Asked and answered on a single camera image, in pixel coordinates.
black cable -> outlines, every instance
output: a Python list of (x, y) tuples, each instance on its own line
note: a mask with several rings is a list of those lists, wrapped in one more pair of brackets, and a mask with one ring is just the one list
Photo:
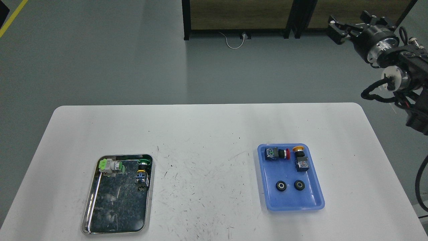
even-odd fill
[(408, 45), (409, 44), (409, 40), (407, 38), (407, 31), (404, 27), (400, 27), (398, 29), (398, 32), (400, 33), (400, 38), (403, 41), (404, 45)]
[(400, 109), (403, 109), (405, 111), (413, 112), (415, 114), (421, 115), (421, 116), (425, 117), (426, 119), (428, 119), (428, 114), (426, 114), (426, 113), (424, 113), (424, 112), (422, 112), (420, 110), (417, 110), (417, 109), (415, 109), (413, 107), (408, 108), (408, 107), (402, 106), (402, 105), (398, 104), (397, 102), (395, 102), (394, 104), (395, 104), (395, 106), (397, 106)]
[(369, 85), (365, 90), (363, 90), (361, 92), (361, 98), (363, 99), (368, 99), (368, 100), (377, 100), (379, 102), (383, 102), (383, 103), (392, 103), (392, 102), (397, 102), (396, 97), (391, 97), (391, 98), (383, 98), (377, 94), (370, 94), (370, 92), (374, 91), (377, 87), (388, 83), (389, 81), (391, 81), (390, 78), (383, 78), (381, 80), (376, 81), (375, 83)]
[(422, 173), (424, 172), (427, 164), (428, 164), (428, 156), (425, 157), (425, 160), (422, 162), (421, 166), (419, 167), (418, 174), (416, 174), (415, 193), (416, 193), (416, 199), (418, 200), (419, 205), (421, 205), (423, 210), (428, 212), (428, 207), (425, 206), (424, 202), (422, 201), (421, 190), (420, 190)]

white table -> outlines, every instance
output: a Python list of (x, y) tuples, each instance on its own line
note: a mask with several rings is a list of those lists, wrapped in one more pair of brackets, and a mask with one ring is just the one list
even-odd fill
[[(266, 209), (257, 146), (309, 146), (325, 208)], [(91, 174), (108, 154), (153, 156), (150, 223), (80, 231)], [(1, 240), (428, 240), (354, 103), (63, 106), (53, 114)]]

stainless steel tray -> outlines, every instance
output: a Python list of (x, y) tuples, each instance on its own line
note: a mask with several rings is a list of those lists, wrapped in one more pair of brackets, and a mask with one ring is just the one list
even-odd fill
[[(113, 176), (104, 176), (98, 165), (101, 160), (111, 158), (122, 161), (125, 172)], [(150, 160), (147, 190), (137, 188), (135, 183), (138, 165), (142, 159)], [(155, 164), (147, 154), (115, 155), (101, 157), (96, 165), (91, 190), (83, 214), (82, 232), (84, 234), (106, 234), (137, 232), (148, 225), (153, 174)]]

green push button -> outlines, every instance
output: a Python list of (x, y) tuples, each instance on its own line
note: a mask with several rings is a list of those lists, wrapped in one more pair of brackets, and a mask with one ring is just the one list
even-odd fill
[(107, 159), (102, 159), (100, 161), (100, 164), (98, 164), (98, 168), (100, 168), (101, 170), (104, 170), (106, 168), (107, 165)]

electrical cord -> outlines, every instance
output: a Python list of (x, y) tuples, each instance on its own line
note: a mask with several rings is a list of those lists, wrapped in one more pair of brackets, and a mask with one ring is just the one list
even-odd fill
[(222, 32), (219, 32), (219, 33), (225, 37), (227, 47), (229, 47), (229, 48), (231, 48), (231, 49), (238, 49), (238, 48), (240, 48), (240, 47), (244, 44), (245, 38), (242, 38), (242, 43), (241, 43), (241, 45), (239, 45), (239, 47), (236, 47), (236, 48), (230, 47), (229, 43), (227, 42), (227, 37), (226, 37), (226, 35), (224, 35)]
[(424, 202), (422, 201), (421, 190), (420, 190), (422, 173), (424, 172), (425, 167), (427, 166), (427, 164), (428, 164), (428, 156), (425, 157), (425, 160), (422, 162), (421, 166), (419, 167), (418, 174), (416, 174), (415, 193), (416, 193), (416, 199), (418, 200), (419, 205), (422, 207), (423, 210), (425, 210), (425, 211), (428, 212), (428, 207), (425, 206)]
[(398, 33), (400, 34), (400, 38), (403, 41), (403, 44), (404, 45), (408, 45), (409, 44), (409, 40), (408, 40), (408, 37), (407, 37), (407, 31), (406, 31), (406, 29), (404, 27), (400, 27), (398, 29)]
[(383, 84), (386, 84), (389, 81), (391, 81), (391, 79), (388, 77), (385, 77), (385, 78), (378, 80), (375, 83), (369, 85), (365, 90), (362, 91), (361, 98), (368, 99), (368, 100), (377, 100), (377, 101), (382, 102), (382, 103), (396, 102), (397, 98), (395, 98), (395, 97), (383, 98), (377, 94), (370, 94), (370, 92), (374, 91), (377, 87), (382, 86)]

